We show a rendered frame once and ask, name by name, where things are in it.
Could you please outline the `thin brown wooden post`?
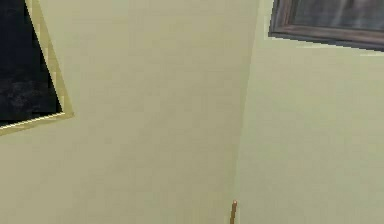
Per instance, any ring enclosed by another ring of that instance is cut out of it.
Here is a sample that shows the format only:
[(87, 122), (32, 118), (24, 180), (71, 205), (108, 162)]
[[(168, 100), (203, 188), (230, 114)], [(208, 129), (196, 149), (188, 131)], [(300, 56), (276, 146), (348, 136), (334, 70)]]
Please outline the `thin brown wooden post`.
[(235, 224), (237, 205), (238, 205), (237, 200), (233, 200), (231, 205), (229, 224)]

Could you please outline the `dark window with pale frame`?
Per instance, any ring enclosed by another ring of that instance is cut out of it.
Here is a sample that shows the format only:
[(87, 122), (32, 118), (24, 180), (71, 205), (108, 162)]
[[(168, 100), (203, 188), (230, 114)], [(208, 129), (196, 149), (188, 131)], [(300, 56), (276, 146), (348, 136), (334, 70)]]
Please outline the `dark window with pale frame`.
[(0, 0), (0, 136), (73, 116), (39, 0)]

